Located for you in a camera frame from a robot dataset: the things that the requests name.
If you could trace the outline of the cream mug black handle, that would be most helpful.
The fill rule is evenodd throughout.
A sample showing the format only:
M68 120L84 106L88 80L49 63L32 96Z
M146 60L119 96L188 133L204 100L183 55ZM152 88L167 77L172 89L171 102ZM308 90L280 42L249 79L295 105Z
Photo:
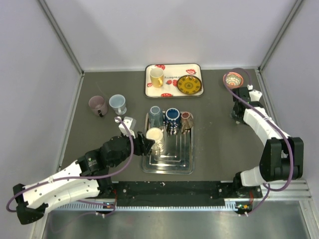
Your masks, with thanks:
M146 138L154 141L151 147L153 154L160 155L164 148L164 134L162 130L157 127L150 128L146 133Z

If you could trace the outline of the grey-blue faceted mug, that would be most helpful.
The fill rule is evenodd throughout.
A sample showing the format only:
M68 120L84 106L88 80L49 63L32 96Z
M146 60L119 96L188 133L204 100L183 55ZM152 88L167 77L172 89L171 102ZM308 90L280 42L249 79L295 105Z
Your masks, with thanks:
M163 112L158 106L152 106L149 111L150 128L163 126Z

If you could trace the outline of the dark blue mug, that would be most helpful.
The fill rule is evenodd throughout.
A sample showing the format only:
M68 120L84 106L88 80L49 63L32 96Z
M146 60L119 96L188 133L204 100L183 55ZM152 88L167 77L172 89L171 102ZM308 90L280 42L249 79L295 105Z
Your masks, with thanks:
M181 129L181 113L176 108L169 108L164 114L164 125L168 135L177 134Z

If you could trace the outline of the brown striped mug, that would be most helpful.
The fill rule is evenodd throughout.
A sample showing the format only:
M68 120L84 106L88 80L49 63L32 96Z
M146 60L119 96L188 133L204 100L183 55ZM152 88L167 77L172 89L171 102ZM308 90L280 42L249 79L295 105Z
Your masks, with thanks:
M185 134L187 131L191 130L194 126L193 116L190 112L183 112L181 114L181 133Z

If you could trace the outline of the light blue mug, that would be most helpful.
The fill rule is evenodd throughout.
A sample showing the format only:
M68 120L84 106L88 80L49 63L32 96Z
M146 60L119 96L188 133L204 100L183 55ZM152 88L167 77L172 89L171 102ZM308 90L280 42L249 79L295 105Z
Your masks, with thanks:
M122 116L127 112L126 99L123 95L116 94L111 96L109 99L109 105L119 116Z

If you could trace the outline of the purple mug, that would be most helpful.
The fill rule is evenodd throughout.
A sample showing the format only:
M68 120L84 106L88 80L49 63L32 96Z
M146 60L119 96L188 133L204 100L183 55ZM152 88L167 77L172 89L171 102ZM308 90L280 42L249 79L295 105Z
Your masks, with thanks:
M89 100L88 106L95 115L101 118L108 112L108 105L102 96L93 96Z

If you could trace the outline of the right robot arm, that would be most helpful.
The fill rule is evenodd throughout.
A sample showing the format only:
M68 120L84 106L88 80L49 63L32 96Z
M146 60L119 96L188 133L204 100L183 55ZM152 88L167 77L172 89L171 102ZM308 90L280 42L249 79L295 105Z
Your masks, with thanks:
M234 107L231 116L237 122L249 126L264 145L259 165L236 173L233 192L246 196L251 187L285 180L287 184L300 179L304 167L304 142L282 131L267 115L260 103L261 92L246 87L230 91Z

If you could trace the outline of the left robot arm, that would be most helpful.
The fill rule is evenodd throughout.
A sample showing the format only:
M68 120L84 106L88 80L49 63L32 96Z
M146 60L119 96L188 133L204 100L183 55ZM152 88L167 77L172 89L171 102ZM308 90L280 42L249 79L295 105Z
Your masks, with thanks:
M31 185L13 187L17 203L14 212L22 225L31 224L65 204L86 198L107 198L114 186L110 168L133 155L148 155L154 140L141 132L137 137L121 134L105 142L100 148L88 151L65 169Z

